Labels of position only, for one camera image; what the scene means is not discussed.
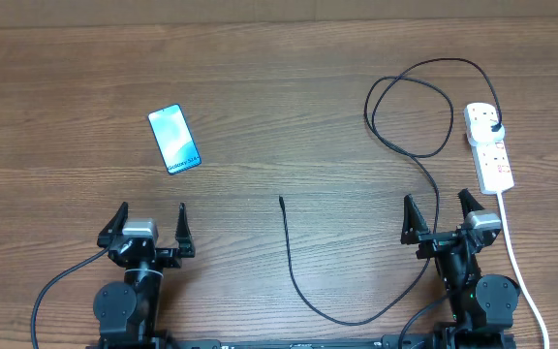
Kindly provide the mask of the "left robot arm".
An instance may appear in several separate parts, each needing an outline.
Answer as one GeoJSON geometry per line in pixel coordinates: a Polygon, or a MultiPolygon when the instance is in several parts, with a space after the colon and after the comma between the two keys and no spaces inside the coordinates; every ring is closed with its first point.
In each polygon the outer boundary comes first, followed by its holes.
{"type": "Polygon", "coordinates": [[[93,302],[100,323],[100,348],[175,348],[167,331],[158,331],[161,283],[165,269],[179,269],[182,261],[196,256],[180,204],[174,235],[176,247],[157,245],[158,228],[151,218],[130,218],[124,202],[98,234],[97,245],[124,269],[124,279],[102,287],[93,302]]]}

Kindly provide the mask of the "white power strip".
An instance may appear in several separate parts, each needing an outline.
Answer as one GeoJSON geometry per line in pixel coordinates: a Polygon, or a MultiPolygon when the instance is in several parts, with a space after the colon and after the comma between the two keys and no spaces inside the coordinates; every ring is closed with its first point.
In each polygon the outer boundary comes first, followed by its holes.
{"type": "MultiPolygon", "coordinates": [[[[464,109],[466,124],[470,119],[477,121],[495,120],[498,124],[498,112],[492,105],[486,103],[471,103],[464,109]]],[[[482,194],[496,195],[512,187],[512,169],[505,147],[504,139],[496,143],[471,146],[477,178],[482,194]]]]}

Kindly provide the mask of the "Samsung Galaxy smartphone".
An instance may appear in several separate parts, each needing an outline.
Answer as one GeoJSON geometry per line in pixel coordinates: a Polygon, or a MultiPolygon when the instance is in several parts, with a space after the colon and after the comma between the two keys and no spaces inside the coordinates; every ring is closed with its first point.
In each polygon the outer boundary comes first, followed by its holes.
{"type": "Polygon", "coordinates": [[[191,129],[178,104],[153,111],[147,119],[169,175],[202,163],[191,129]]]}

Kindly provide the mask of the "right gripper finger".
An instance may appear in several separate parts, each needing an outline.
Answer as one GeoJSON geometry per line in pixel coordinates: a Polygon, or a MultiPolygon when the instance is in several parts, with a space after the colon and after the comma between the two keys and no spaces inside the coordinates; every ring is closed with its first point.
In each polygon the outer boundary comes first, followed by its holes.
{"type": "Polygon", "coordinates": [[[471,212],[484,210],[484,207],[471,195],[468,189],[462,189],[458,194],[463,218],[466,219],[471,212]]]}
{"type": "Polygon", "coordinates": [[[404,236],[428,234],[429,228],[421,215],[413,197],[408,194],[404,197],[404,220],[402,234],[404,236]]]}

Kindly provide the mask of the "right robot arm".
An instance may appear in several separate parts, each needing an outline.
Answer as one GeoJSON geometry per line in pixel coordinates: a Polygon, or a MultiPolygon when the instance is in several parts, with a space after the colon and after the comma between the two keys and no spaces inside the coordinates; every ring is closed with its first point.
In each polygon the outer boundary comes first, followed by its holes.
{"type": "Polygon", "coordinates": [[[458,193],[464,221],[453,231],[433,233],[412,196],[404,198],[401,242],[418,247],[419,259],[435,262],[446,294],[414,315],[402,329],[397,344],[405,348],[513,348],[505,331],[513,325],[520,287],[501,274],[481,273],[477,254],[490,246],[502,231],[502,220],[480,205],[466,189],[458,193]],[[447,301],[453,320],[437,323],[432,332],[408,339],[406,332],[430,309],[447,301]]]}

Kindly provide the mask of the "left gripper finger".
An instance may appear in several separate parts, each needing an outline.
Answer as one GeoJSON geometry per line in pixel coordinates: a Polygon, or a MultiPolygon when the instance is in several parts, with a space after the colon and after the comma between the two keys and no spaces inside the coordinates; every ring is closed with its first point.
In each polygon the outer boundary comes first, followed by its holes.
{"type": "Polygon", "coordinates": [[[194,243],[192,240],[190,228],[187,220],[186,206],[184,203],[179,205],[178,209],[178,221],[175,230],[175,239],[178,243],[178,248],[180,250],[193,250],[194,243]]]}
{"type": "Polygon", "coordinates": [[[128,218],[128,203],[123,202],[105,228],[99,233],[100,237],[119,235],[128,218]]]}

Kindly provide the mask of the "white USB charger plug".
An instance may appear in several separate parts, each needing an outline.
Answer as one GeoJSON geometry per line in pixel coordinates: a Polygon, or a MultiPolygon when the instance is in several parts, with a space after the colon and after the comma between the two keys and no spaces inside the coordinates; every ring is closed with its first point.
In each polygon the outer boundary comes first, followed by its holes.
{"type": "Polygon", "coordinates": [[[506,130],[501,125],[496,131],[493,127],[497,125],[495,120],[477,121],[470,119],[467,123],[467,139],[471,146],[479,146],[487,143],[500,142],[506,135],[506,130]]]}

